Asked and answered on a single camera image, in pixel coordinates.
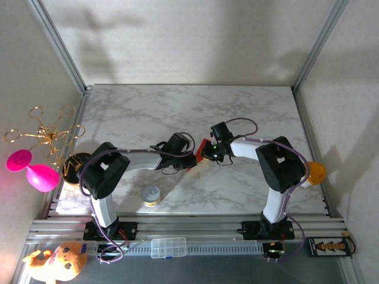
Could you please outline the red paper sheet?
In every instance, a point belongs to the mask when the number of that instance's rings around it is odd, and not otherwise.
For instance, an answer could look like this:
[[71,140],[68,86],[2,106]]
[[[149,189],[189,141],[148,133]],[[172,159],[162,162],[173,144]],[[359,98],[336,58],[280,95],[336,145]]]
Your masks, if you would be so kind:
[[207,138],[204,138],[195,154],[195,157],[196,157],[196,161],[197,161],[197,164],[199,164],[204,158],[203,156],[201,155],[202,151],[204,150],[204,147],[205,145],[207,144],[207,142],[211,142],[209,139]]

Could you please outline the silver tin can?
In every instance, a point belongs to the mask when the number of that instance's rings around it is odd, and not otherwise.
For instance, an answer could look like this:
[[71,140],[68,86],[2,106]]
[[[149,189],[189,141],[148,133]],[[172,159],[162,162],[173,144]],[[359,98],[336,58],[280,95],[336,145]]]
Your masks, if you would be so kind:
[[147,185],[142,189],[141,198],[146,206],[154,207],[162,200],[160,189],[156,185]]

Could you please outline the clear plastic compartment box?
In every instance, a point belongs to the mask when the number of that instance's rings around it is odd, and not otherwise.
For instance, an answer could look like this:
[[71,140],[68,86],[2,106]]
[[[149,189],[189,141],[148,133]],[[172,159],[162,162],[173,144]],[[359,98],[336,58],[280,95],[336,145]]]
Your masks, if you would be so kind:
[[150,243],[150,256],[153,259],[172,259],[187,255],[185,237],[156,238]]

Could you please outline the orange plastic wine glass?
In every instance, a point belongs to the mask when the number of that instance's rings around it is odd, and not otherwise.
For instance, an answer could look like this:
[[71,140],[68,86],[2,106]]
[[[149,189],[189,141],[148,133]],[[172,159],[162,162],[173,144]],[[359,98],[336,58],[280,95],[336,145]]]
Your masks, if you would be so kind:
[[310,174],[308,179],[302,184],[302,187],[304,188],[321,184],[327,174],[325,166],[321,163],[308,162],[308,165],[310,168]]

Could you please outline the small black controller board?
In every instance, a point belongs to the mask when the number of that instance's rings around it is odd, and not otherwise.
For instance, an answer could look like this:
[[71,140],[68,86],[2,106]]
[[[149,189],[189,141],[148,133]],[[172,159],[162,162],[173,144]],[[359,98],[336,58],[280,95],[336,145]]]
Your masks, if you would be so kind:
[[97,253],[98,254],[103,254],[103,255],[115,255],[119,256],[121,253],[119,249],[113,245],[113,244],[99,244],[97,248]]
[[273,243],[263,243],[264,257],[267,259],[278,260],[284,253],[284,244],[282,241]]

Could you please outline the black power distribution board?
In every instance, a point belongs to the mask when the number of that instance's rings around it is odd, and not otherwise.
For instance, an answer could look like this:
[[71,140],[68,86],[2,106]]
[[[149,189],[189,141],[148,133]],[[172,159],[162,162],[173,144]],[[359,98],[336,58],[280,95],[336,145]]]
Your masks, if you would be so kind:
[[307,237],[310,257],[351,257],[346,237]]

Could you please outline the orange plush toy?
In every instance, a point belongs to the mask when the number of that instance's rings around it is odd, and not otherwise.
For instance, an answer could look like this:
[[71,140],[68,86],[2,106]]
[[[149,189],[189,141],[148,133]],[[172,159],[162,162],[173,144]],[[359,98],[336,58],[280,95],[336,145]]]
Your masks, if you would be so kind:
[[67,282],[77,277],[88,260],[87,245],[75,241],[62,243],[54,251],[36,250],[23,258],[30,276],[45,284]]

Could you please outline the yellow connector power lead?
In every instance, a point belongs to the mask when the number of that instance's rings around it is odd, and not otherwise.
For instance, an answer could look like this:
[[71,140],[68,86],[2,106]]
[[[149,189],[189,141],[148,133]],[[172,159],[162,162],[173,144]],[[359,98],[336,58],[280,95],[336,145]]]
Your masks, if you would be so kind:
[[350,244],[352,245],[352,249],[351,249],[351,254],[354,255],[355,252],[356,252],[356,244],[354,242],[354,240],[352,239],[352,237],[350,236],[350,233],[348,231],[344,231],[342,233],[342,235],[350,242]]

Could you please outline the pink plastic wine glass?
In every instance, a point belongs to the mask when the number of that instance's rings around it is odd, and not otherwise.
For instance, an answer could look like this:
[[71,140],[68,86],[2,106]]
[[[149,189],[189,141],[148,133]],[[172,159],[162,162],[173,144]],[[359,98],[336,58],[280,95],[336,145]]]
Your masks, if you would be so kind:
[[10,172],[26,170],[29,184],[40,192],[46,193],[55,189],[59,184],[60,175],[45,164],[31,165],[33,155],[31,151],[22,149],[9,156],[6,167]]

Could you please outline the aluminium frame rail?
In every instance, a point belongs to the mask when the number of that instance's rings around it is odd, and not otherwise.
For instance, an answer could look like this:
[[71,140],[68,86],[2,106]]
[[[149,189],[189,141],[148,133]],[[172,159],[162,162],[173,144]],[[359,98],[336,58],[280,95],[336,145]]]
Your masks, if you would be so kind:
[[[237,232],[243,221],[257,221],[258,215],[125,215],[120,221],[136,222],[136,242],[148,242],[154,238],[185,237],[190,243],[241,241]],[[342,218],[325,215],[298,215],[294,219],[307,237],[339,237],[347,230]],[[89,216],[51,217],[35,220],[27,235],[27,242],[63,242],[82,240]]]

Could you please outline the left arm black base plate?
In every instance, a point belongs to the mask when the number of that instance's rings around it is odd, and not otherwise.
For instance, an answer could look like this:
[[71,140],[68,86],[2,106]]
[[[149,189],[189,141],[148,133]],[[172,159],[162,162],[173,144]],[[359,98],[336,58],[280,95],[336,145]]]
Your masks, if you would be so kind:
[[[128,241],[134,241],[137,234],[136,222],[119,222],[110,225],[107,228],[102,228],[106,236],[113,241],[121,241],[128,239]],[[86,223],[83,240],[85,241],[105,241],[106,238],[101,233],[101,230],[96,225],[95,221]]]

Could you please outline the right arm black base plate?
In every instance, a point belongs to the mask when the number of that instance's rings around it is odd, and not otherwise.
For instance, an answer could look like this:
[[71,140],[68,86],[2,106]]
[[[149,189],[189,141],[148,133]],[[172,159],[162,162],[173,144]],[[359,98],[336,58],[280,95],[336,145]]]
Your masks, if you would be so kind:
[[270,224],[264,220],[241,222],[238,233],[244,240],[293,240],[295,239],[293,224],[291,221],[282,220]]

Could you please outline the aluminium table side rail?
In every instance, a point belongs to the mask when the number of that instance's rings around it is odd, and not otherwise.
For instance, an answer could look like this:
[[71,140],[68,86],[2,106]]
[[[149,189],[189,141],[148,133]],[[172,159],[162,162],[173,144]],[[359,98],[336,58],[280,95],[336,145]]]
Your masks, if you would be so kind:
[[[309,113],[307,111],[306,104],[302,97],[301,92],[300,91],[298,91],[297,93],[293,92],[293,97],[296,103],[298,114],[301,119],[301,123],[303,125],[303,130],[306,136],[306,140],[307,140],[307,144],[310,150],[312,160],[314,162],[319,162],[319,163],[324,164],[322,161],[322,155],[320,153],[319,145],[316,140],[316,135],[313,130],[311,119],[309,117]],[[324,198],[329,216],[331,218],[337,218],[337,217],[340,217],[340,214],[335,208],[335,204],[329,192],[329,189],[330,189],[329,186],[330,186],[330,182],[329,182],[328,177],[326,177],[325,180],[321,183],[320,188],[322,190],[323,198]]]
[[[76,107],[71,126],[76,126],[82,123],[86,105],[88,103],[88,98],[92,91],[93,89],[88,87],[87,90],[82,94],[79,100],[79,104]],[[42,209],[38,213],[38,217],[40,219],[47,219],[50,216],[50,211],[53,209],[53,205],[59,201],[59,196],[62,191],[63,185],[64,179],[61,177],[58,185],[51,192],[45,194]]]

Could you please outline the aluminium frame post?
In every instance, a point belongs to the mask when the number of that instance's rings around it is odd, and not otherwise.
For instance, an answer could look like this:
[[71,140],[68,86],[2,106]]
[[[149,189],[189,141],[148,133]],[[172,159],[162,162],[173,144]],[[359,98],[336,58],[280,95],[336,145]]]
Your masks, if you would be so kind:
[[329,15],[326,18],[323,27],[321,28],[316,40],[306,56],[304,64],[302,65],[294,84],[291,87],[294,96],[298,94],[302,85],[306,81],[310,71],[312,70],[317,58],[321,54],[325,44],[327,43],[332,31],[336,27],[339,19],[341,18],[345,8],[348,6],[350,0],[336,0]]
[[87,84],[83,80],[75,62],[73,61],[69,51],[61,38],[51,16],[49,15],[42,0],[26,0],[29,4],[33,14],[39,21],[45,35],[47,36],[50,44],[52,45],[55,53],[66,69],[69,77],[76,86],[81,95],[85,95],[87,91]]

